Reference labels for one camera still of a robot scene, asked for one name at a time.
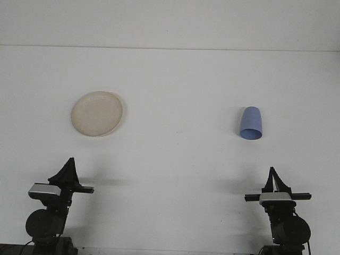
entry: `beige plate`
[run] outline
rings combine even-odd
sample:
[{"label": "beige plate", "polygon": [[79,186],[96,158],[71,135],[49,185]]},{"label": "beige plate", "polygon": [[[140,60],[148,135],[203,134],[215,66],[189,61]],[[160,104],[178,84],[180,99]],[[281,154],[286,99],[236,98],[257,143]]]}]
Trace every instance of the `beige plate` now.
[{"label": "beige plate", "polygon": [[113,131],[122,116],[123,106],[118,97],[110,92],[95,91],[76,102],[71,121],[80,133],[98,137]]}]

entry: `white plate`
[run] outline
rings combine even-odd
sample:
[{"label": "white plate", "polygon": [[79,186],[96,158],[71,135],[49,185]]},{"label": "white plate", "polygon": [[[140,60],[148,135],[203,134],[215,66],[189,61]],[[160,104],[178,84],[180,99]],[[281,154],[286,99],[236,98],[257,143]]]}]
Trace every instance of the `white plate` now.
[{"label": "white plate", "polygon": [[91,137],[109,134],[119,124],[123,106],[111,92],[91,92],[76,102],[71,121],[80,133]]}]

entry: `upside-down cup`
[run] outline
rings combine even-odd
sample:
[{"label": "upside-down cup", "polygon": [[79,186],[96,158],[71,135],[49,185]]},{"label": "upside-down cup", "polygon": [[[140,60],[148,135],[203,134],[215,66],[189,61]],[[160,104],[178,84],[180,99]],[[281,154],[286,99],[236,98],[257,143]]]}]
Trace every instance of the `upside-down cup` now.
[{"label": "upside-down cup", "polygon": [[254,106],[247,107],[242,115],[240,136],[247,140],[262,137],[262,118],[260,110]]}]

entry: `blue cup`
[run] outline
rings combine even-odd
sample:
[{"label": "blue cup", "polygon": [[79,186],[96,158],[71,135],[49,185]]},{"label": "blue cup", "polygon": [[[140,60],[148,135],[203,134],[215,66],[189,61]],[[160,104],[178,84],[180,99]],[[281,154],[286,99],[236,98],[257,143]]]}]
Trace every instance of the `blue cup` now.
[{"label": "blue cup", "polygon": [[259,108],[250,106],[244,110],[240,136],[247,140],[257,140],[262,137],[262,118]]}]

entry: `white wall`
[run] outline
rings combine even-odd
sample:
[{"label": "white wall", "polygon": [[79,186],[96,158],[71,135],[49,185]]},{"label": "white wall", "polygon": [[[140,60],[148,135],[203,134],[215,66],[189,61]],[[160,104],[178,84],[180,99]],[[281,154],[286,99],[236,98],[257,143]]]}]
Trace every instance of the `white wall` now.
[{"label": "white wall", "polygon": [[340,50],[338,0],[0,1],[0,44]]},{"label": "white wall", "polygon": [[[82,184],[65,235],[75,245],[257,252],[269,220],[245,193],[275,166],[293,192],[313,254],[336,254],[340,54],[208,50],[0,47],[0,241],[29,240],[39,201],[27,191],[75,157]],[[70,113],[84,94],[120,95],[124,121],[83,136]],[[263,137],[237,134],[244,107]]]}]

